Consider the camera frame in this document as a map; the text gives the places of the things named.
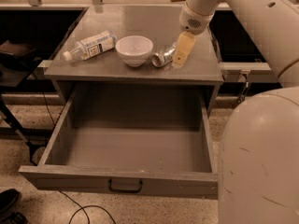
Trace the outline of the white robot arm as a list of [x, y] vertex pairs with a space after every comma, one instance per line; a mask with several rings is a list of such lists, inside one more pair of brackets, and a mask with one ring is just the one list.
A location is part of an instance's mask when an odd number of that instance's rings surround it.
[[240, 104], [224, 128], [218, 168], [219, 224], [299, 224], [299, 11], [289, 0], [186, 0], [175, 55], [226, 2], [280, 88]]

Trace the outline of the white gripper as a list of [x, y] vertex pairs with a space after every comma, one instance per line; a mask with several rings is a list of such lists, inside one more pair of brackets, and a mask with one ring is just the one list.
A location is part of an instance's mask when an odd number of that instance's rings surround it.
[[185, 3], [179, 15], [179, 25], [182, 31], [178, 37], [172, 65], [182, 67], [195, 44], [195, 35], [200, 35], [210, 24], [215, 13], [214, 5], [190, 7]]

